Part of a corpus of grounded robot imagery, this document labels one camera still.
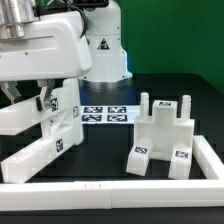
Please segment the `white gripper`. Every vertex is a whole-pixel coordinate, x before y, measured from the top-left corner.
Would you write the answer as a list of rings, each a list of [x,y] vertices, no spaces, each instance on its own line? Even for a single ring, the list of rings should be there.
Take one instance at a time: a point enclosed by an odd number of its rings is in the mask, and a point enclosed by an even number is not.
[[[41,16],[24,26],[25,36],[0,39],[0,88],[12,104],[17,98],[16,81],[38,80],[39,111],[51,107],[53,79],[86,74],[91,66],[83,23],[77,11]]]

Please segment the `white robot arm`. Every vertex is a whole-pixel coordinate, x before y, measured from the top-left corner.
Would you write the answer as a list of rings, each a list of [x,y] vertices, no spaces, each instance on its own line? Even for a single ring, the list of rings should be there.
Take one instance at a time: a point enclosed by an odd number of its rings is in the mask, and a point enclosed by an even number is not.
[[[38,81],[47,108],[56,79],[112,85],[129,76],[114,0],[0,0],[0,89],[11,101],[19,81]]]

